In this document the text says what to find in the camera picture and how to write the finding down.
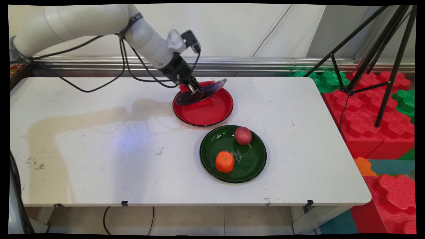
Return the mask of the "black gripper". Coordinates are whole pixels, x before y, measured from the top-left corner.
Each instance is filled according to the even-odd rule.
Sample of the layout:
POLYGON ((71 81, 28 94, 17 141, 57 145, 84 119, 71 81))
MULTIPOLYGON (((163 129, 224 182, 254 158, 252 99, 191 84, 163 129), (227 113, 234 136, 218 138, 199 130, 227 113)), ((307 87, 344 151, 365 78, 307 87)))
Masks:
POLYGON ((187 100, 200 100, 200 97, 206 97, 201 85, 193 76, 193 71, 197 62, 190 66, 179 53, 174 53, 170 62, 160 69, 170 81, 176 85, 183 84, 187 88, 185 98, 187 100))

